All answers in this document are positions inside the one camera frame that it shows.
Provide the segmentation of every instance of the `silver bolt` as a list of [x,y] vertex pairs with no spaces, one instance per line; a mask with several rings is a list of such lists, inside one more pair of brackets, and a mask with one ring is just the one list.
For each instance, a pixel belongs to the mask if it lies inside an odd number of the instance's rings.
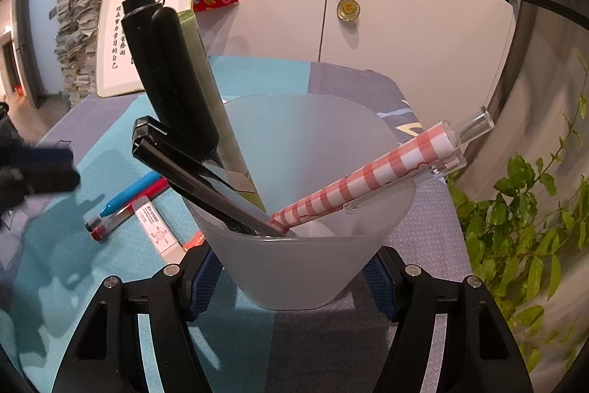
[[466,282],[473,288],[478,288],[482,285],[481,279],[479,277],[475,277],[474,275],[470,275],[470,277],[466,279]]
[[178,265],[176,265],[175,263],[173,263],[171,265],[166,265],[164,267],[164,275],[167,275],[168,277],[173,277],[179,271],[180,271],[180,267]]
[[407,272],[407,275],[411,275],[411,277],[417,277],[421,275],[421,268],[419,268],[417,265],[407,265],[405,267],[405,271]]
[[104,280],[103,284],[107,288],[113,288],[119,284],[119,279],[116,277],[108,277],[106,280]]

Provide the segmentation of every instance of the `pen holder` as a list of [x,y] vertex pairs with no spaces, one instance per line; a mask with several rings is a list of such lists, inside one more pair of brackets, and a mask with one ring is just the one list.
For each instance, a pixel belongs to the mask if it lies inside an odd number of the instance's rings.
[[[354,102],[323,95],[255,95],[226,104],[251,176],[269,213],[348,175],[398,145],[388,125]],[[237,286],[272,310],[330,302],[361,271],[409,211],[413,181],[352,213],[294,227],[296,238],[230,231],[186,201]]]

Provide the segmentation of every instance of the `green plant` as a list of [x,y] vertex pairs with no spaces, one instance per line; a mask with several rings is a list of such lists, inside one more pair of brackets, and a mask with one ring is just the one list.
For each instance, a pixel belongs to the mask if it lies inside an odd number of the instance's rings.
[[472,271],[485,282],[509,327],[523,328],[518,343],[529,372],[536,367],[545,348],[568,348],[568,368],[587,336],[587,332],[582,334],[570,346],[575,321],[564,334],[555,330],[546,338],[538,338],[544,306],[520,308],[536,298],[541,286],[546,284],[550,301],[561,281],[562,257],[573,249],[583,250],[589,245],[589,180],[581,176],[574,195],[559,199],[558,208],[540,219],[536,218],[538,205],[532,192],[532,188],[541,184],[550,196],[556,196],[557,187],[549,170],[561,161],[573,137],[583,145],[575,124],[587,114],[584,91],[589,66],[579,53],[576,55],[584,71],[581,93],[573,118],[563,114],[567,134],[559,137],[560,146],[550,154],[549,162],[538,158],[534,169],[521,155],[514,154],[507,165],[507,176],[494,185],[497,195],[493,200],[470,200],[456,187],[456,175],[447,179]]

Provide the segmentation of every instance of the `tablecloth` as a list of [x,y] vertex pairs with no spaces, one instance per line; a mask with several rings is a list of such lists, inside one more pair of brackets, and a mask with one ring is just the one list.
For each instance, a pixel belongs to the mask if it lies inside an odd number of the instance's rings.
[[[239,57],[213,57],[211,65],[226,100],[249,94],[333,95],[373,110],[401,143],[421,131],[395,82],[372,71]],[[151,113],[143,94],[85,99],[42,141],[69,144],[81,187],[73,194],[30,199],[2,219],[0,308],[10,318],[0,315],[0,341],[7,351],[17,351],[15,360],[40,393],[51,391],[71,335],[102,279],[116,274],[136,280],[163,266],[134,218],[105,243],[91,240],[84,228],[109,198],[146,173],[131,156],[131,128],[137,117]],[[168,191],[154,203],[181,241],[191,238],[197,226],[176,193]],[[442,182],[417,190],[386,244],[434,276],[462,280],[470,273]],[[148,319],[140,318],[140,325],[149,389],[160,392]],[[422,391],[435,391],[444,331],[440,316]],[[361,275],[322,308],[272,312],[252,304],[223,272],[210,307],[190,332],[214,393],[361,393],[372,391],[395,327],[376,310]]]

